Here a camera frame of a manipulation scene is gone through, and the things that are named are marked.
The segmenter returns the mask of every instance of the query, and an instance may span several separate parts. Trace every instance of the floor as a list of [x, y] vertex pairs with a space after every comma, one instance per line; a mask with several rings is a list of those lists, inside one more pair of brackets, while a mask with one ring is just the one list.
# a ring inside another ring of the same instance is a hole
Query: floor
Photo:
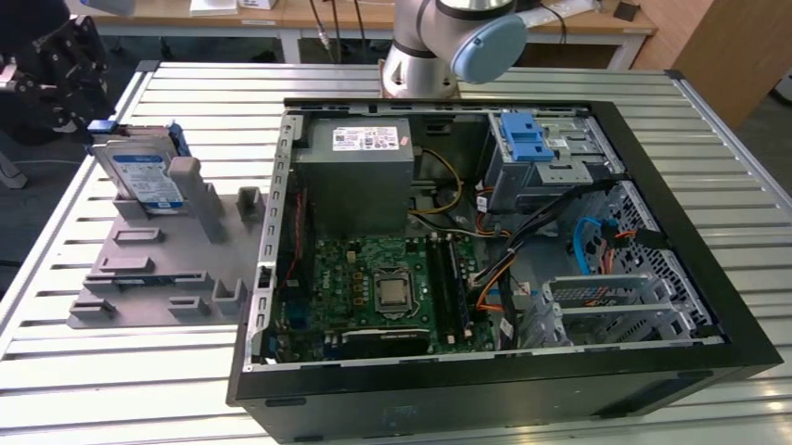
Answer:
[[[106, 47], [118, 44], [116, 38], [106, 40]], [[120, 41], [122, 50], [110, 53], [110, 97], [115, 101], [131, 78], [139, 60], [162, 59], [161, 42], [155, 38], [126, 37]], [[279, 45], [273, 39], [243, 38], [170, 38], [167, 40], [177, 61], [250, 62], [282, 59]], [[303, 61], [326, 63], [329, 55], [318, 41], [303, 40]], [[345, 48], [349, 63], [362, 63], [364, 58], [385, 56], [368, 51], [368, 55], [353, 43]], [[787, 192], [792, 193], [792, 107], [782, 105], [772, 98], [766, 99], [738, 131], [738, 136], [754, 155], [766, 165]], [[14, 161], [50, 159], [80, 162], [86, 156], [80, 145], [63, 142], [46, 146], [19, 146], [0, 133], [0, 147]], [[11, 284], [16, 269], [3, 265], [3, 261], [26, 259], [50, 214], [59, 203], [60, 196], [75, 175], [76, 165], [67, 163], [23, 163], [20, 170], [28, 177], [23, 190], [7, 190], [0, 185], [0, 296]]]

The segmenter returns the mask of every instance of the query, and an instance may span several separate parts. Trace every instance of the green motherboard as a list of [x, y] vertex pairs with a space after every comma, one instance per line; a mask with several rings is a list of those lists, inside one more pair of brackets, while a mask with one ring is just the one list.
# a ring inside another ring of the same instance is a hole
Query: green motherboard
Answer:
[[[454, 266], [461, 282], [478, 270], [470, 239], [458, 236], [442, 240], [453, 244]], [[486, 320], [474, 323], [466, 310], [438, 311], [437, 265], [428, 258], [428, 247], [440, 245], [429, 237], [365, 237], [319, 239], [314, 251], [313, 295], [307, 301], [287, 303], [290, 319], [299, 324], [290, 329], [293, 360], [299, 362], [335, 359], [331, 353], [341, 333], [353, 330], [417, 329], [429, 331], [426, 354], [493, 350], [493, 333]], [[460, 302], [457, 299], [446, 304]], [[449, 323], [465, 317], [464, 335], [446, 334]]]

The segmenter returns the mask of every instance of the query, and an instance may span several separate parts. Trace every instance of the slotted aluminum surface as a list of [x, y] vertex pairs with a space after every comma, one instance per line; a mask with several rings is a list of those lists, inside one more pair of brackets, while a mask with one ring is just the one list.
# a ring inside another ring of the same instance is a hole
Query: slotted aluminum surface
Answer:
[[[154, 75], [136, 75], [143, 86], [128, 92], [123, 116], [127, 123], [182, 124], [219, 193], [242, 185], [266, 191], [282, 98], [374, 97], [377, 76], [374, 67], [165, 63]], [[787, 364], [643, 418], [400, 440], [792, 441], [788, 198], [776, 194], [739, 143], [724, 143], [728, 134], [683, 88], [661, 72], [534, 69], [462, 85], [470, 98], [616, 102]], [[78, 331], [64, 323], [115, 216], [112, 194], [104, 173], [87, 161], [0, 306], [0, 443], [274, 443], [243, 410], [226, 406], [233, 325]]]

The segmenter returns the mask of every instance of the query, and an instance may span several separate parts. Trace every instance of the ram slot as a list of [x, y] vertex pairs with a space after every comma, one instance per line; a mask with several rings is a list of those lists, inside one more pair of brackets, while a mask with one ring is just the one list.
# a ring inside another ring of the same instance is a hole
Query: ram slot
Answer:
[[454, 299], [457, 300], [457, 318], [460, 319], [460, 326], [462, 327], [462, 335], [465, 338], [473, 337], [473, 331], [470, 326], [470, 313], [468, 313], [468, 287], [465, 286], [465, 280], [462, 279], [462, 270], [465, 267], [464, 261], [461, 262], [457, 245], [453, 239], [448, 240], [448, 256], [450, 258], [450, 269], [453, 271], [453, 293]]
[[452, 261], [449, 251], [449, 243], [445, 239], [428, 239], [426, 259], [438, 338], [453, 345], [464, 337], [464, 326], [453, 279], [456, 261]]

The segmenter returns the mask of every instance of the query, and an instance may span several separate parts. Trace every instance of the chip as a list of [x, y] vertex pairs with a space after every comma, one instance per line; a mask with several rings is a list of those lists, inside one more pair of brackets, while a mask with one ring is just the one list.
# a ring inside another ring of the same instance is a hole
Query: chip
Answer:
[[404, 280], [380, 281], [380, 303], [386, 306], [408, 304], [408, 283]]
[[374, 272], [374, 308], [386, 318], [401, 318], [413, 310], [413, 277], [405, 267], [382, 267]]

